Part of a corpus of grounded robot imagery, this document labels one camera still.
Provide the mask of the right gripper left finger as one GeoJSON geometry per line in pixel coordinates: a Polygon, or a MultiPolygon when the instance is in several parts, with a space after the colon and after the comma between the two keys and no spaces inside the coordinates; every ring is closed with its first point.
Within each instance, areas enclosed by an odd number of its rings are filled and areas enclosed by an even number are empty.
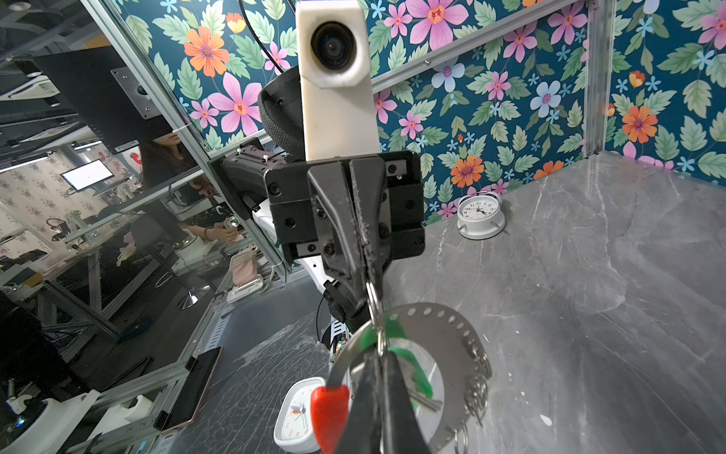
{"type": "Polygon", "coordinates": [[[376,353],[366,356],[362,377],[357,387],[336,453],[373,454],[381,446],[380,362],[376,353]]]}

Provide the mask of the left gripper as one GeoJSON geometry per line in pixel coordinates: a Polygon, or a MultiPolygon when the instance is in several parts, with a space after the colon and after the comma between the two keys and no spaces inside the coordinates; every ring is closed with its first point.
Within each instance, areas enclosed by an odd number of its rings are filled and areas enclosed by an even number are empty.
{"type": "Polygon", "coordinates": [[[286,164],[264,182],[285,258],[321,255],[340,283],[337,312],[345,318],[366,304],[364,280],[381,295],[389,261],[425,249],[424,184],[412,151],[286,164]]]}

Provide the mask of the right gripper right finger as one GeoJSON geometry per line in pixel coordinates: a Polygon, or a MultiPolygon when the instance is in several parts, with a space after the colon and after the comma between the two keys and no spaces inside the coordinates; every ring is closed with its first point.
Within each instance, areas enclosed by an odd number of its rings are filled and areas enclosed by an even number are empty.
{"type": "Polygon", "coordinates": [[[406,382],[395,353],[381,358],[383,391],[381,427],[384,453],[429,453],[410,402],[406,382]]]}

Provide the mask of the red capped key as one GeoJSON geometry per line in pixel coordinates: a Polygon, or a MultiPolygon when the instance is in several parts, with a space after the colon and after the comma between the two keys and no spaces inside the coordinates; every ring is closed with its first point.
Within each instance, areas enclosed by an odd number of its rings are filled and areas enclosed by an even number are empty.
{"type": "Polygon", "coordinates": [[[313,432],[323,454],[334,453],[344,432],[349,414],[350,390],[346,385],[315,389],[311,395],[310,418],[313,432]]]}

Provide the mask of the green capped key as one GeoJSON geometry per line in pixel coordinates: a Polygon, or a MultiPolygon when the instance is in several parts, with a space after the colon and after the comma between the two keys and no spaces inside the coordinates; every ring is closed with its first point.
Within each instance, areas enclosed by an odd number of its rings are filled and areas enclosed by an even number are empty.
{"type": "MultiPolygon", "coordinates": [[[[411,342],[406,329],[396,316],[386,321],[386,332],[390,338],[411,342]]],[[[355,334],[360,341],[363,351],[377,344],[377,334],[372,323],[367,323],[355,334]]],[[[409,350],[400,346],[393,346],[389,350],[397,357],[399,367],[406,384],[406,390],[413,402],[414,408],[425,408],[431,412],[442,409],[442,401],[433,398],[433,389],[427,375],[423,371],[416,356],[409,350]]]]}

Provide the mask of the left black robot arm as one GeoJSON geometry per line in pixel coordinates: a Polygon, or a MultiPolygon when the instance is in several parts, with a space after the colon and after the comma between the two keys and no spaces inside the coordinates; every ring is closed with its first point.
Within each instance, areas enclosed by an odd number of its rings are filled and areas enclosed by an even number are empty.
{"type": "Polygon", "coordinates": [[[213,174],[243,219],[270,204],[285,262],[320,257],[331,313],[360,327],[370,319],[368,285],[381,291],[391,262],[425,249],[420,157],[393,151],[308,160],[298,68],[270,82],[258,104],[268,134],[287,156],[264,159],[255,144],[246,145],[215,160],[213,174]]]}

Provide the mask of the white square clock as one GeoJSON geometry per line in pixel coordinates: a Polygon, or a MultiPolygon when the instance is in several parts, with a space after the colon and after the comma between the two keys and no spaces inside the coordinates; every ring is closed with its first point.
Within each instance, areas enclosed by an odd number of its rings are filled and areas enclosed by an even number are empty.
{"type": "Polygon", "coordinates": [[[274,443],[284,452],[320,450],[313,432],[310,404],[312,393],[324,385],[324,378],[313,376],[294,383],[285,395],[273,431],[274,443]]]}

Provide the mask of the white round alarm clock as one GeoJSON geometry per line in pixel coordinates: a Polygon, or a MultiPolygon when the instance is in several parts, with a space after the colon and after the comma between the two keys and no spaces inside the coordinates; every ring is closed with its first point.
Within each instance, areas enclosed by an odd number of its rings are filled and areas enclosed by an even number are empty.
{"type": "Polygon", "coordinates": [[[459,233],[470,240],[484,240],[502,233],[506,226],[503,202],[495,192],[465,196],[457,213],[459,233]]]}

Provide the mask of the person behind glass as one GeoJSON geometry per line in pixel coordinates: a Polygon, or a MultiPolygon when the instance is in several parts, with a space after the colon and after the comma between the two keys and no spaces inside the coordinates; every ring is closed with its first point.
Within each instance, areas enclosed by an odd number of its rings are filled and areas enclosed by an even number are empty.
{"type": "Polygon", "coordinates": [[[203,199],[213,199],[217,191],[208,178],[200,175],[175,188],[173,183],[183,174],[191,172],[197,163],[183,145],[182,140],[171,132],[153,140],[140,143],[135,149],[141,160],[141,182],[145,195],[157,189],[164,190],[164,195],[146,204],[142,210],[152,221],[164,229],[166,234],[180,243],[189,236],[207,243],[234,244],[240,238],[236,227],[229,227],[223,217],[217,213],[210,215],[198,214],[190,217],[184,215],[177,219],[169,211],[167,202],[180,205],[183,209],[203,199]]]}

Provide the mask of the computer monitor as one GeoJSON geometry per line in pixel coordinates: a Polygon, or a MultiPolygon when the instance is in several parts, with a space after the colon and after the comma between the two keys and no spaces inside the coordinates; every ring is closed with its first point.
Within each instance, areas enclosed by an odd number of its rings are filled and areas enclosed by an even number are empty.
{"type": "Polygon", "coordinates": [[[96,159],[60,175],[75,191],[83,191],[97,183],[113,179],[115,174],[100,160],[96,159]]]}

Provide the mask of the smartphone on frame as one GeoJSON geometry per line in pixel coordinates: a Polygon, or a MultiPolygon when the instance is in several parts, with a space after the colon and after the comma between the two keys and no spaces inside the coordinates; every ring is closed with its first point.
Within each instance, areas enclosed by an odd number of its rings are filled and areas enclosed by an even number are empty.
{"type": "Polygon", "coordinates": [[[191,424],[200,408],[200,403],[213,378],[223,348],[212,348],[198,357],[190,357],[185,363],[187,376],[171,410],[162,410],[153,427],[160,433],[168,433],[191,424]]]}

